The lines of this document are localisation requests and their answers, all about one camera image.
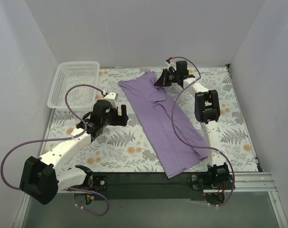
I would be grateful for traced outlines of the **purple t shirt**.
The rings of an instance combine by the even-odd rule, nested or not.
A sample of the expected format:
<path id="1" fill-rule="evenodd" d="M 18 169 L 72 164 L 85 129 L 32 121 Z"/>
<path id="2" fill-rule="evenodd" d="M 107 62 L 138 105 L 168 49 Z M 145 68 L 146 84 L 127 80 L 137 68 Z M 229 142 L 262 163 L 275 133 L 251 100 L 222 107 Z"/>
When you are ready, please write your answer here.
<path id="1" fill-rule="evenodd" d="M 119 81 L 168 178 L 208 156 L 206 141 L 164 88 L 155 87 L 155 72 Z"/>

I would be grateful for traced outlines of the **white plastic mesh basket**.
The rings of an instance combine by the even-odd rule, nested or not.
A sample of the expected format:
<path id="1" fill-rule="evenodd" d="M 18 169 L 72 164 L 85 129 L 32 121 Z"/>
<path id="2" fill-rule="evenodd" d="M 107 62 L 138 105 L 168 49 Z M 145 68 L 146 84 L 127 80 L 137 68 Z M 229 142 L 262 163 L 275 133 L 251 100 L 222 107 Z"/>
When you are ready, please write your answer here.
<path id="1" fill-rule="evenodd" d="M 66 92 L 76 85 L 98 87 L 100 64 L 95 61 L 65 62 L 59 64 L 48 96 L 47 106 L 51 109 L 68 111 L 65 103 Z M 88 86 L 79 86 L 67 96 L 73 111 L 90 111 L 95 103 L 97 90 Z"/>

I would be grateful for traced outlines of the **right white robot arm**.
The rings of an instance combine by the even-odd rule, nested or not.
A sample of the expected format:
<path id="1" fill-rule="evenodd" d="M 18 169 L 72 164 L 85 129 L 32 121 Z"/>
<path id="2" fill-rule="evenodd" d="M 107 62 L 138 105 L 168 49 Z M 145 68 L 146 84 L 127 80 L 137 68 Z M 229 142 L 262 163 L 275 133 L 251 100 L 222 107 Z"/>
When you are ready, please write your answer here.
<path id="1" fill-rule="evenodd" d="M 230 180 L 229 168 L 232 165 L 227 156 L 221 151 L 218 122 L 221 115 L 219 96 L 216 90 L 209 90 L 199 83 L 202 76 L 198 67 L 190 60 L 179 57 L 181 60 L 173 62 L 176 57 L 166 60 L 168 67 L 163 69 L 161 76 L 155 82 L 156 87 L 170 87 L 178 84 L 182 91 L 177 95 L 171 113 L 174 120 L 174 111 L 182 93 L 189 91 L 194 98 L 194 114 L 200 123 L 207 146 L 193 146 L 196 149 L 207 149 L 207 168 L 204 179 L 197 181 L 200 185 L 209 185 L 213 189 L 224 188 Z"/>

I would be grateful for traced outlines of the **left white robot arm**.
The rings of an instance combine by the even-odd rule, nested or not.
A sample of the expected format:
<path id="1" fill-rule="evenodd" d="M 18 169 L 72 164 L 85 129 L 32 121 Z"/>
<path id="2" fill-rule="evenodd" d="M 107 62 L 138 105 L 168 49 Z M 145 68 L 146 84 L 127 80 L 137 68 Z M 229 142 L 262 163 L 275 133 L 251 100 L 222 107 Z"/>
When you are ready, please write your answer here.
<path id="1" fill-rule="evenodd" d="M 114 107 L 108 100 L 98 100 L 93 110 L 81 118 L 68 140 L 61 140 L 51 151 L 38 158 L 31 156 L 25 161 L 20 189 L 42 205 L 50 203 L 61 190 L 72 187 L 77 190 L 92 189 L 96 180 L 88 167 L 76 165 L 62 171 L 63 166 L 100 136 L 105 127 L 126 126 L 127 122 L 126 105 Z"/>

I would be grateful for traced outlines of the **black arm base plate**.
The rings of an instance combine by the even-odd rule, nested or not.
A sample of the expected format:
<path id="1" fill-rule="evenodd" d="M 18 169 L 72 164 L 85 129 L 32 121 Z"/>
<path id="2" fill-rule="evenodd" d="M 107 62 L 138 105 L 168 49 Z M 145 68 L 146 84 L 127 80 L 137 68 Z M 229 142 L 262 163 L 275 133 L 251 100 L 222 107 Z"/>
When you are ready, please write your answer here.
<path id="1" fill-rule="evenodd" d="M 233 177 L 213 182 L 206 172 L 184 172 L 171 179 L 163 172 L 102 172 L 95 173 L 93 183 L 82 190 L 70 188 L 96 200 L 191 199 L 224 202 L 224 193 L 234 189 Z"/>

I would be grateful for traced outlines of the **aluminium frame rail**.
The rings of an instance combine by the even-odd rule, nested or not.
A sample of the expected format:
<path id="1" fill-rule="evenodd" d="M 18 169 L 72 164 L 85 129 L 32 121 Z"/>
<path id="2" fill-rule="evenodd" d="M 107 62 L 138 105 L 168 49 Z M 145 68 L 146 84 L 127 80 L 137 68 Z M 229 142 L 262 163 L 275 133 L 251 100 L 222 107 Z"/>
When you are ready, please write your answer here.
<path id="1" fill-rule="evenodd" d="M 61 192 L 49 204 L 30 199 L 24 228 L 286 228 L 270 173 L 236 174 L 225 200 L 107 199 Z"/>

